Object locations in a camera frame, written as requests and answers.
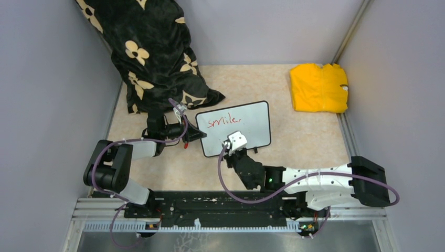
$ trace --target gray wall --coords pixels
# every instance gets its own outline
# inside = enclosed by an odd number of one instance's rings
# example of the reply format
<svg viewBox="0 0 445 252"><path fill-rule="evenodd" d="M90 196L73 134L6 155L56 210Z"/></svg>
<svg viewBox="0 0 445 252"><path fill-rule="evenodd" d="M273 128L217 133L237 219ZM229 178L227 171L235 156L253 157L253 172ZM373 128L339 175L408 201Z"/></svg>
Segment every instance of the gray wall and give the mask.
<svg viewBox="0 0 445 252"><path fill-rule="evenodd" d="M74 1L0 2L1 251L61 250L118 94L109 58Z"/></svg>
<svg viewBox="0 0 445 252"><path fill-rule="evenodd" d="M401 194L400 251L443 251L445 1L375 1L341 65L359 151Z"/></svg>
<svg viewBox="0 0 445 252"><path fill-rule="evenodd" d="M177 0L201 65L331 62L361 0Z"/></svg>

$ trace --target red handwritten text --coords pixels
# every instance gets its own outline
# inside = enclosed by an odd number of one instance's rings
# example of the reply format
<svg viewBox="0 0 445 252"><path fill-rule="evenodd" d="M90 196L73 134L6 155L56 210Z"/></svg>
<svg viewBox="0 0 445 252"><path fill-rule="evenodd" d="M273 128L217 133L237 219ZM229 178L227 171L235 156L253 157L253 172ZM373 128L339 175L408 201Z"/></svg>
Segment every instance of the red handwritten text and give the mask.
<svg viewBox="0 0 445 252"><path fill-rule="evenodd" d="M220 124L231 124L231 123L237 123L240 122L241 119L236 120L234 117L230 115L230 113L227 113L229 115L229 119L227 117L221 117L218 120L214 120L213 122L209 120L209 126L207 128L212 128L215 126L218 126Z"/></svg>

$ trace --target yellow cloth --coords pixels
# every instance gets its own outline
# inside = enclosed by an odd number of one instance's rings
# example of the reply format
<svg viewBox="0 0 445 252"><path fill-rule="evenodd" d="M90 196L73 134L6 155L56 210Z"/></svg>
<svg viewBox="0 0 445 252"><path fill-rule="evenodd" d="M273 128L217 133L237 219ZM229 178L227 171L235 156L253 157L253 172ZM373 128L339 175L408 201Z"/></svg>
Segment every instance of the yellow cloth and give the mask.
<svg viewBox="0 0 445 252"><path fill-rule="evenodd" d="M347 109L348 83L345 71L337 64L320 67L302 64L289 72L292 106L296 111L344 113Z"/></svg>

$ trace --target black cloth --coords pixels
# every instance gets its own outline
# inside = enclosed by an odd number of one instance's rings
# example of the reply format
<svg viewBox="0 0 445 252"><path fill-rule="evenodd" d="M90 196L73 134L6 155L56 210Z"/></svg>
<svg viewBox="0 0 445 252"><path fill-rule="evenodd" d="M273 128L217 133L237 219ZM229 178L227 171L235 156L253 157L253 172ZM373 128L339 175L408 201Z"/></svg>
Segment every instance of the black cloth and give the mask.
<svg viewBox="0 0 445 252"><path fill-rule="evenodd" d="M225 97L210 89L190 48L184 12L173 0L76 0L113 49L111 60L127 85L129 113L170 110L168 98L190 109Z"/></svg>

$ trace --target table surface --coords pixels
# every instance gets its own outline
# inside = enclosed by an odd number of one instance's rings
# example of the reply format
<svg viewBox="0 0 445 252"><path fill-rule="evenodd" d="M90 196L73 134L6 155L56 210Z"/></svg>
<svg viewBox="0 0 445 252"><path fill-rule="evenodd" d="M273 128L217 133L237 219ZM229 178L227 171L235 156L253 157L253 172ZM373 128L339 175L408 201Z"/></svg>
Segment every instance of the table surface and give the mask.
<svg viewBox="0 0 445 252"><path fill-rule="evenodd" d="M263 165L299 169L324 168L349 162L337 115L296 112L289 92L289 70L295 65L200 66L207 85L226 99L220 104L187 110L196 125L199 112L266 100L269 103L272 143L248 154ZM126 86L122 87L110 128L109 139L139 138L146 128L146 113L130 115L126 108ZM167 113L175 122L173 113ZM152 190L221 191L217 157L204 157L200 141L184 150L181 142L165 148L160 156L132 162L130 177ZM222 164L229 189L246 190L233 169Z"/></svg>

